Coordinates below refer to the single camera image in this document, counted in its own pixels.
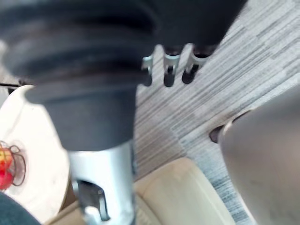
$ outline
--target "beige cushion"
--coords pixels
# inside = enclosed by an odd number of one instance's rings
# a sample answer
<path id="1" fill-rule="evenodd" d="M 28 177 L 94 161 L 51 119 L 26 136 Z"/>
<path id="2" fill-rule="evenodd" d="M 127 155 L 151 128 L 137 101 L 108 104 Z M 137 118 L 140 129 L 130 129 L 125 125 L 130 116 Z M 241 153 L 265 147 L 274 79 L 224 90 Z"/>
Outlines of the beige cushion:
<path id="1" fill-rule="evenodd" d="M 139 196 L 136 196 L 135 200 L 137 225 L 161 225 L 147 204 Z M 65 208 L 46 225 L 85 225 L 78 202 Z"/>
<path id="2" fill-rule="evenodd" d="M 234 225 L 234 220 L 199 168 L 181 158 L 135 184 L 138 225 Z M 47 225 L 85 225 L 78 203 Z"/>

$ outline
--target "gray striped carpet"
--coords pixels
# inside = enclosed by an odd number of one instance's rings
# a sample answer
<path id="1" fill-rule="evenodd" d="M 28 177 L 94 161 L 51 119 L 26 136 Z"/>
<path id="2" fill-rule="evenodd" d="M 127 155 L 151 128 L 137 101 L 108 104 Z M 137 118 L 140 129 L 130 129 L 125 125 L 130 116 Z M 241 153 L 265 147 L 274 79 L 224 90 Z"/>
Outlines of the gray striped carpet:
<path id="1" fill-rule="evenodd" d="M 186 156 L 210 180 L 237 225 L 252 225 L 229 180 L 218 145 L 208 132 L 300 82 L 299 0 L 250 0 L 221 46 L 191 85 L 180 74 L 163 87 L 162 48 L 155 50 L 153 85 L 140 87 L 136 116 L 139 178 Z M 0 68 L 0 82 L 9 78 Z M 0 90 L 1 100 L 5 98 Z"/>

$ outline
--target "chair wheel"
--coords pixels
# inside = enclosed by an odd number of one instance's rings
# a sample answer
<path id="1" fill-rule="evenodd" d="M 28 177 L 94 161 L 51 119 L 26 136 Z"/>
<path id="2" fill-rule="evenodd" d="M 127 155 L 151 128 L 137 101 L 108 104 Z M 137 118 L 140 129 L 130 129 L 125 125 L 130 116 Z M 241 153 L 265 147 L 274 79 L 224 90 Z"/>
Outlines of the chair wheel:
<path id="1" fill-rule="evenodd" d="M 144 86 L 149 87 L 152 84 L 152 76 L 148 75 L 146 81 L 144 82 Z"/>
<path id="2" fill-rule="evenodd" d="M 165 74 L 164 76 L 164 85 L 168 88 L 172 87 L 175 81 L 175 75 L 173 74 Z"/>
<path id="3" fill-rule="evenodd" d="M 182 82 L 185 84 L 190 84 L 191 82 L 193 82 L 194 78 L 194 73 L 187 73 L 186 71 L 184 71 L 182 75 Z"/>

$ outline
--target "red apple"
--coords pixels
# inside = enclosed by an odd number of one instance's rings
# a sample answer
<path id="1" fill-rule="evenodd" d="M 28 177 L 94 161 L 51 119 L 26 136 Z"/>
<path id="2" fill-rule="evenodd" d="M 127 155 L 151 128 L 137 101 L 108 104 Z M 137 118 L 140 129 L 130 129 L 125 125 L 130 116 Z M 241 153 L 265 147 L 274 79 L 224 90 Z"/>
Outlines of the red apple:
<path id="1" fill-rule="evenodd" d="M 6 148 L 0 148 L 0 171 L 7 170 L 13 162 L 11 151 Z"/>
<path id="2" fill-rule="evenodd" d="M 14 181 L 14 177 L 10 172 L 0 171 L 0 190 L 9 188 Z"/>

